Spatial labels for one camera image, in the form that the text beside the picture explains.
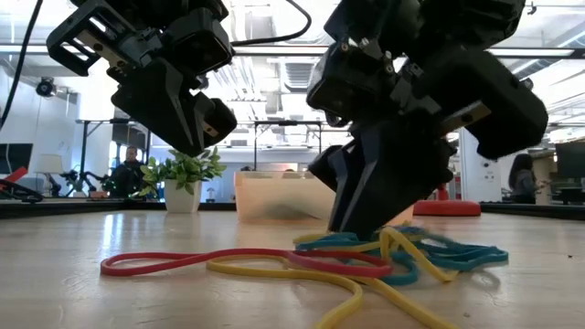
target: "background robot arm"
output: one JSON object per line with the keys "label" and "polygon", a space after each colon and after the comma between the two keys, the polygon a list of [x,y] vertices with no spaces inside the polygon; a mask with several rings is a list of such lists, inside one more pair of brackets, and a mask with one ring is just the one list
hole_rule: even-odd
{"label": "background robot arm", "polygon": [[[108,74],[120,83],[113,104],[183,153],[197,155],[236,127],[222,101],[190,92],[200,87],[199,77],[234,55],[219,24],[228,15],[220,0],[74,3],[79,9],[48,38],[53,59],[87,76],[106,58]],[[324,27],[335,43],[307,93],[329,124],[351,122],[354,137],[309,167],[336,191],[331,230],[369,238],[451,180],[447,167],[455,150],[443,137],[455,129],[469,130],[488,159],[540,142],[548,123],[544,105],[485,51],[514,34],[524,4],[340,2]],[[86,58],[68,52],[67,43]],[[396,72],[392,60],[402,55],[409,61]]]}

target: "red rubber band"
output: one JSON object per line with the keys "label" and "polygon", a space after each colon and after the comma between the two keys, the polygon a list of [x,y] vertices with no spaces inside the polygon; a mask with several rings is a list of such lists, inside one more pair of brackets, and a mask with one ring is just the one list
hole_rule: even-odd
{"label": "red rubber band", "polygon": [[[188,265],[213,260],[225,256],[277,256],[284,257],[287,260],[301,265],[307,269],[316,271],[326,271],[341,275],[361,276],[368,278],[381,278],[390,275],[392,267],[380,258],[362,254],[353,251],[289,251],[280,249],[224,249],[212,251],[209,253],[173,253],[173,252],[137,252],[126,253],[110,257],[101,262],[101,274],[108,276],[134,276],[158,271],[168,271]],[[343,264],[333,264],[321,260],[314,260],[311,257],[327,257],[335,259],[362,260],[376,267],[368,266],[351,266]],[[170,260],[152,265],[115,268],[113,265],[123,260]]]}

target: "ceiling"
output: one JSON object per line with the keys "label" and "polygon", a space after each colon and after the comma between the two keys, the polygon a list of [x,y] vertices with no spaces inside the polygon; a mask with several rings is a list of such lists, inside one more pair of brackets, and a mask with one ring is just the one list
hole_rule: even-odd
{"label": "ceiling", "polygon": [[[22,41],[29,15],[36,0],[6,0],[0,7],[0,45],[18,45]],[[283,0],[224,1],[230,17],[222,22],[232,40],[273,37],[289,34],[304,25],[304,18]],[[322,29],[335,0],[298,0],[313,18],[311,29],[288,45],[328,45],[332,40]],[[535,1],[537,10],[525,8],[520,27],[499,47],[511,48],[585,48],[585,0]],[[60,24],[74,6],[66,0],[45,0],[31,38],[31,44],[44,44],[50,31]],[[210,86],[205,93],[224,100],[241,122],[225,145],[252,145],[254,120],[295,119],[321,121],[324,115],[304,102],[311,70],[318,57],[237,57],[231,65],[208,75]],[[17,56],[2,55],[0,64],[14,67]],[[60,85],[80,90],[82,82],[74,78],[48,56],[27,55],[25,79],[55,77]],[[530,77],[534,92],[546,103],[550,122],[543,145],[585,137],[585,60],[504,59],[503,63],[518,77]],[[323,145],[345,143],[349,137],[343,130],[322,133]],[[318,145],[316,127],[259,127],[258,143],[262,145]],[[454,140],[456,133],[449,136]]]}

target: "potted plant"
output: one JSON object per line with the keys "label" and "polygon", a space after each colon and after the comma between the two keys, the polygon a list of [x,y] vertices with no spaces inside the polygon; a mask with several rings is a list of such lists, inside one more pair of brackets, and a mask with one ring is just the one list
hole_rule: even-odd
{"label": "potted plant", "polygon": [[201,199],[201,182],[221,177],[226,170],[226,166],[218,162],[218,148],[206,150],[197,157],[176,150],[169,150],[169,153],[175,160],[166,159],[156,164],[156,160],[151,157],[148,165],[141,166],[144,188],[140,195],[158,195],[157,184],[164,182],[166,210],[173,213],[196,212]]}

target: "yellow rubber band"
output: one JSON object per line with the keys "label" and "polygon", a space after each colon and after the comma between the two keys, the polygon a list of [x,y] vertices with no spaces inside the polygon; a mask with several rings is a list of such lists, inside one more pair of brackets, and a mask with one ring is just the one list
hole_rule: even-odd
{"label": "yellow rubber band", "polygon": [[[299,237],[295,239],[293,242],[295,244],[304,243],[304,242],[311,242],[317,239],[323,238],[327,236],[327,234],[310,234]],[[419,263],[419,265],[426,271],[428,271],[433,277],[441,282],[448,282],[453,281],[455,276],[457,275],[458,271],[443,271],[436,266],[434,266],[426,257],[425,255],[410,241],[422,239],[422,236],[405,236],[402,233],[398,232],[392,227],[386,227],[382,229],[379,234],[380,240],[377,242],[369,242],[365,243],[360,246],[353,246],[353,247],[337,247],[337,248],[327,248],[327,249],[334,249],[334,250],[343,250],[343,251],[356,251],[356,252],[364,252],[370,251],[373,249],[380,249],[382,259],[388,260],[390,259],[390,255],[392,252],[397,251],[399,246],[402,246],[404,250],[410,254],[415,261]],[[240,267],[235,265],[228,265],[221,263],[222,261],[226,260],[277,260],[283,266],[288,268],[289,270],[265,270],[265,269],[253,269],[253,268],[246,268]],[[394,288],[390,287],[386,283],[378,279],[369,279],[369,278],[358,278],[358,277],[344,277],[332,273],[325,273],[320,271],[308,271],[304,270],[302,267],[299,267],[295,264],[291,264],[287,259],[282,257],[275,257],[275,256],[266,256],[266,255],[245,255],[245,256],[228,256],[223,258],[217,258],[214,260],[210,260],[207,262],[207,268],[212,271],[218,271],[227,274],[235,274],[235,275],[244,275],[244,276],[252,276],[252,277],[263,277],[263,278],[281,278],[281,279],[304,279],[304,280],[313,280],[313,281],[323,281],[329,282],[334,285],[338,285],[344,287],[351,291],[354,296],[352,296],[347,301],[341,303],[333,310],[327,312],[321,321],[316,324],[315,328],[317,329],[330,329],[334,326],[341,323],[347,316],[351,313],[357,311],[364,299],[364,293],[356,283],[356,281],[362,282],[364,284],[369,285],[370,287],[379,291],[382,295],[388,298],[390,301],[395,303],[400,309],[404,312],[410,314],[412,317],[417,319],[422,324],[429,326],[431,329],[456,329],[457,326],[454,324],[450,324],[444,320],[442,320],[439,316],[434,314],[433,312],[427,310],[423,306],[417,304],[416,302],[412,301],[405,295],[401,294]]]}
{"label": "yellow rubber band", "polygon": [[443,271],[438,267],[434,266],[420,250],[412,244],[406,237],[394,228],[386,227],[380,233],[380,253],[383,260],[390,260],[390,243],[396,241],[399,243],[410,256],[426,271],[428,271],[433,277],[441,282],[453,281],[457,276],[458,271]]}
{"label": "yellow rubber band", "polygon": [[[288,260],[285,260],[284,266],[288,269],[302,269],[303,267],[294,264]],[[408,313],[413,318],[417,319],[420,323],[425,324],[430,329],[457,329],[458,327],[451,324],[441,317],[426,309],[424,306],[412,301],[409,297],[403,295],[396,289],[390,287],[386,283],[378,279],[360,278],[360,277],[347,277],[354,281],[360,281],[373,289],[380,292],[384,297],[388,298],[391,302],[396,304],[402,311]]]}
{"label": "yellow rubber band", "polygon": [[357,311],[362,303],[364,302],[364,292],[359,284],[348,278],[340,275],[324,273],[320,271],[307,271],[307,270],[265,270],[265,269],[253,269],[247,267],[240,267],[235,265],[222,264],[222,261],[226,260],[277,260],[282,264],[285,264],[288,260],[282,257],[275,256],[227,256],[216,258],[207,262],[207,268],[212,271],[217,271],[226,274],[244,275],[252,277],[262,278],[281,278],[281,279],[304,279],[328,282],[340,287],[346,288],[351,291],[354,295],[336,306],[333,310],[327,312],[321,321],[315,325],[316,329],[331,329],[336,325],[340,324],[347,316]]}

